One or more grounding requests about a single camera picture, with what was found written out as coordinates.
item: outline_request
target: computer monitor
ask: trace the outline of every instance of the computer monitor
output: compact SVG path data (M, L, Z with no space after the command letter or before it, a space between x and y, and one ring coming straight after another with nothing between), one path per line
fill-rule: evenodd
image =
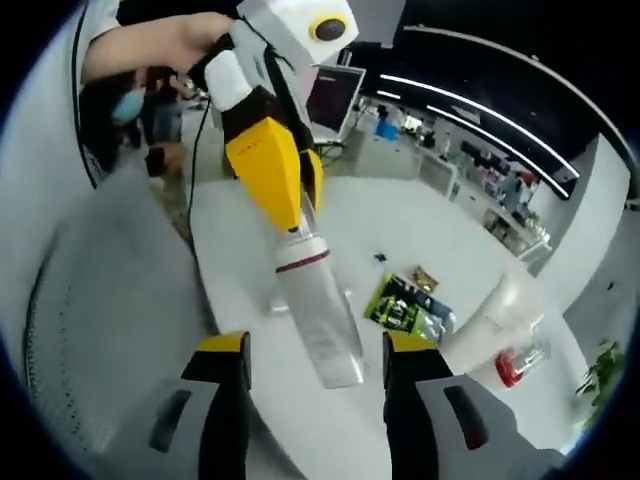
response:
M316 143L340 141L366 71L325 65L317 68L318 75L307 100L311 133Z

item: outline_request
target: sleeve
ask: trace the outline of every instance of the sleeve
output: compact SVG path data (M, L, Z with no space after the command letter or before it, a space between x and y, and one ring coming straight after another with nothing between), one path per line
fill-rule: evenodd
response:
M103 33L108 32L112 28L119 27L120 24L116 18L118 14L119 0L90 0L88 9L92 9L91 17L94 19L94 30L92 40L99 37Z

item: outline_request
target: green leaves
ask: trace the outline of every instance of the green leaves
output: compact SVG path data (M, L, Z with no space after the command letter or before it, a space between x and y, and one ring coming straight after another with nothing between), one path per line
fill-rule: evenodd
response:
M592 425L598 419L624 370L625 356L620 351L620 344L605 339L600 342L600 346L604 350L598 355L595 363L589 367L585 382L576 390L576 395L587 395L594 392L596 394L591 401L594 411L587 420L586 426Z

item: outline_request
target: office desk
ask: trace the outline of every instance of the office desk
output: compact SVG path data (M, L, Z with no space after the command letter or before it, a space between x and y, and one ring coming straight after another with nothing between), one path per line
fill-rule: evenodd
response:
M422 164L420 166L420 178L427 185L435 188L445 197L451 198L453 188L460 176L458 168L452 163L445 162L435 150L425 147L416 147Z
M453 202L460 205L463 210L469 208L467 205L464 205L464 202L467 201L467 199L475 203L475 208L481 214L479 218L475 218L476 220L479 220L482 223L486 211L491 210L491 212L500 217L507 225L509 225L509 228L513 230L518 235L518 237L523 239L528 245L532 245L539 241L539 238L534 232L516 222L513 216L509 212L507 212L494 198L487 194L482 189L482 187L470 182L463 177L458 177L456 181L459 185L459 190L458 195L453 200Z
M309 480L388 480L382 331L362 317L382 275L422 265L440 282L436 296L462 323L498 282L502 262L523 266L421 182L328 178L323 203L320 231L331 247L336 273L353 292L349 302L368 366L363 385L324 390L292 319L269 315L277 288L270 230L238 182L196 186L192 229L198 264L219 329L252 334L251 396L301 472ZM377 253L388 262L377 262ZM562 402L571 398L584 370L571 331L549 308L545 321L554 332L554 348L562 352L554 351L548 365L501 398L534 445L560 448L571 429L570 405Z

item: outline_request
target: black cable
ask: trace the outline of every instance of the black cable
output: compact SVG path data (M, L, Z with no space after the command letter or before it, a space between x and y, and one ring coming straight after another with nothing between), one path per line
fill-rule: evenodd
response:
M369 100L369 102L367 103L367 105L365 105L359 112L358 116L356 117L356 121L355 123L351 126L351 128L349 129L349 133L347 133L347 135L344 137L344 141L340 142L340 143L335 143L332 145L325 145L327 148L327 150L322 151L320 153L320 159L323 158L327 158L327 155L334 149L336 148L342 148L342 153L344 153L344 149L347 147L349 139L351 138L351 136L353 135L353 132L356 130L356 128L358 127L358 123L360 122L360 119L364 116L365 111L366 111L366 107L369 106L369 104L371 103L371 100ZM327 163L323 163L322 167L328 167L329 165L331 165L333 162L335 162L339 157L329 157L329 159L331 160L330 162Z
M82 157L82 163L84 164L84 170L87 172L91 186L96 188L96 181L91 174L91 168L89 168L89 160L87 154L84 151L84 145L82 143L82 137L80 132L80 108L78 107L78 44L80 43L80 31L84 24L84 17L87 14L89 3L85 2L80 19L78 20L78 28L73 37L73 46L71 47L71 95L73 96L73 121L76 128L76 140L78 142L78 149L80 150L80 156Z
M202 135L202 129L204 127L204 122L207 118L207 113L209 113L209 107L211 107L211 98L207 101L207 107L204 109L204 113L202 114L202 120L200 121L200 127L198 128L198 133L196 135L196 139L193 142L193 155L191 157L191 192L189 193L189 208L187 210L187 225L189 226L189 231L191 232L191 209L193 208L193 191L195 189L196 183L196 160L198 158L198 143L200 142L200 135ZM191 235L191 246L193 247L193 234Z

